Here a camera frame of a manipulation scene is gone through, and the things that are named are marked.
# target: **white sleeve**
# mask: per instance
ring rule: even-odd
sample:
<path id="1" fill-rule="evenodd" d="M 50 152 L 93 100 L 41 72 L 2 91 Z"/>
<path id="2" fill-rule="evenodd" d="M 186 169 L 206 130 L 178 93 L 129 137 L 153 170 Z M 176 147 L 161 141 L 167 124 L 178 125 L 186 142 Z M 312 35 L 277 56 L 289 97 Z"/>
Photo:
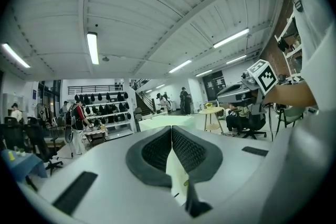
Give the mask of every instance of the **white sleeve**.
<path id="1" fill-rule="evenodd" d="M 336 22 L 316 52 L 302 69 L 301 75 L 307 82 L 321 111 L 336 109 Z"/>

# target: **white cube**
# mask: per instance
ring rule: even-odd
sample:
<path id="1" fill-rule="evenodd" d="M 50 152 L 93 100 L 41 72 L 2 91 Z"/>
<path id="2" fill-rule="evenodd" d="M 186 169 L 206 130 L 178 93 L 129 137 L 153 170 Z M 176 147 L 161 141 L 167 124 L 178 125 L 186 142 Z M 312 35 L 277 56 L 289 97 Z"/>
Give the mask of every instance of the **white cube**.
<path id="1" fill-rule="evenodd" d="M 259 85 L 263 95 L 266 95 L 278 83 L 278 78 L 268 61 L 259 60 L 247 71 Z"/>

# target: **black pants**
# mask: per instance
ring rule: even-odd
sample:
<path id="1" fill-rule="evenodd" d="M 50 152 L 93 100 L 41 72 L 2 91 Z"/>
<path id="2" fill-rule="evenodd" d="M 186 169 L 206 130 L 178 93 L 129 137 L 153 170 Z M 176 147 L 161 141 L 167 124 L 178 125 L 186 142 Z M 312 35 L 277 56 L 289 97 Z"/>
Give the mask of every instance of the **black pants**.
<path id="1" fill-rule="evenodd" d="M 191 111 L 190 111 L 190 103 L 184 102 L 184 112 L 186 115 L 190 115 Z"/>
<path id="2" fill-rule="evenodd" d="M 246 117 L 239 117 L 237 113 L 230 110 L 229 115 L 226 117 L 226 127 L 229 131 L 232 131 L 232 128 L 240 128 L 240 123 L 242 124 L 241 126 L 244 127 L 247 121 L 248 119 Z"/>

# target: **brick wall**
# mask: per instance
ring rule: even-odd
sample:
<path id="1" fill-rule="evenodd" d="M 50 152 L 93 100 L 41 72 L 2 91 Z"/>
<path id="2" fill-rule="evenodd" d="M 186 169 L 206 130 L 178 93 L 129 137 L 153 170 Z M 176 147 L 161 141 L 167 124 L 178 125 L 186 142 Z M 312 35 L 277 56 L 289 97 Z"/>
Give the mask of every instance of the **brick wall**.
<path id="1" fill-rule="evenodd" d="M 287 24 L 287 19 L 290 17 L 292 12 L 293 0 L 283 0 L 282 9 L 273 35 L 266 45 L 266 48 L 260 55 L 260 59 L 268 61 L 277 75 L 284 74 L 286 76 L 289 76 L 289 70 L 284 55 L 282 54 L 282 51 L 278 48 L 278 43 L 274 35 L 276 35 L 277 37 L 280 36 L 284 27 Z"/>

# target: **blue tablecloth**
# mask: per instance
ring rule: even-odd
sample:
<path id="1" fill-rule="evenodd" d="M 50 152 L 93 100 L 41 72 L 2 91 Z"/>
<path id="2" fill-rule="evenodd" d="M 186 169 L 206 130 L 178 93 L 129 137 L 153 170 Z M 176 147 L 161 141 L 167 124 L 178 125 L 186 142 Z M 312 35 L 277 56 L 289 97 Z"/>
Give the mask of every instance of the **blue tablecloth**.
<path id="1" fill-rule="evenodd" d="M 15 151 L 12 151 L 15 160 L 11 161 L 8 155 L 9 151 L 10 150 L 3 150 L 1 157 L 16 181 L 22 182 L 29 173 L 36 174 L 40 177 L 48 177 L 43 161 L 35 154 L 26 153 L 26 156 L 22 157 L 21 155 L 16 155 Z"/>

